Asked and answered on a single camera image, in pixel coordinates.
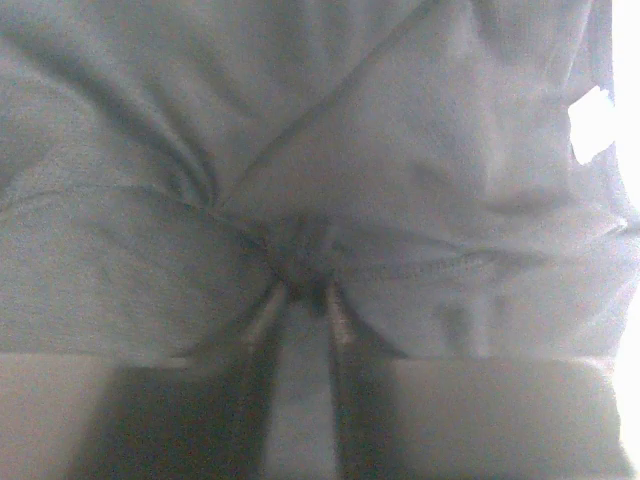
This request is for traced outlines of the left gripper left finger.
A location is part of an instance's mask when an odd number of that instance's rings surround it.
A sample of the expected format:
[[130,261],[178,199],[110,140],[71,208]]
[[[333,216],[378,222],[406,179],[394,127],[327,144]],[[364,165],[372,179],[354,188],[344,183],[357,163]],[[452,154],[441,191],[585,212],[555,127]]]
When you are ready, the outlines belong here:
[[4,354],[2,477],[251,477],[287,300],[285,286],[274,286],[214,344],[158,368]]

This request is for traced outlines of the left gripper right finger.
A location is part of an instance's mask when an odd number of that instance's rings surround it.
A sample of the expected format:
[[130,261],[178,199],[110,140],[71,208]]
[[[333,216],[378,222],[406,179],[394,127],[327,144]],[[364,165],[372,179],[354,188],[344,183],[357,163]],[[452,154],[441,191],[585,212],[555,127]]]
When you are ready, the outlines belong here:
[[326,294],[343,479],[626,479],[609,373],[591,358],[410,358]]

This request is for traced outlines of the black t-shirt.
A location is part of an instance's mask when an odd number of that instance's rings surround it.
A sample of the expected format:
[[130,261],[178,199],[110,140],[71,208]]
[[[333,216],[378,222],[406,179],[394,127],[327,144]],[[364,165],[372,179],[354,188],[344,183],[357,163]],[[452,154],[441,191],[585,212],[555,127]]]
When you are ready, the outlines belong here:
[[411,356],[611,354],[610,72],[607,1],[5,1],[1,347],[187,357],[284,281]]

